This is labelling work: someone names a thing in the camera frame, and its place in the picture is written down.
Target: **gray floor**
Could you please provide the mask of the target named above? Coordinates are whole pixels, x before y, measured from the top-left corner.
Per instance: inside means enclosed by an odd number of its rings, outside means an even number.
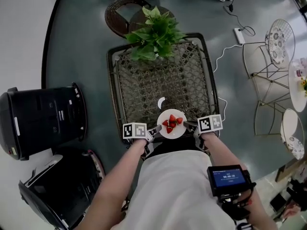
[[[62,0],[51,35],[47,86],[80,84],[89,113],[88,138],[77,143],[81,148],[93,149],[109,171],[125,151],[115,124],[110,101],[106,70],[106,53],[111,47],[126,41],[106,25],[104,12],[114,0]],[[237,43],[233,28],[238,27],[235,17],[223,10],[218,0],[147,0],[168,8],[179,22],[183,32],[203,34],[215,67],[215,60],[225,47]],[[235,0],[234,13],[243,25],[252,26],[255,37],[245,35],[247,42],[263,41],[275,19],[287,20],[294,28],[297,51],[295,58],[304,57],[307,27],[293,0]],[[264,67],[263,58],[249,48],[249,66]],[[225,52],[215,73],[218,94],[228,101],[226,120],[221,140],[249,167],[252,178],[259,179],[285,163],[293,156],[281,143],[280,137],[256,137],[253,117],[257,96],[252,80],[248,80],[242,61],[242,48]],[[284,104],[292,107],[290,101]],[[300,114],[306,120],[306,114]],[[263,132],[268,131],[272,112],[259,116]]]

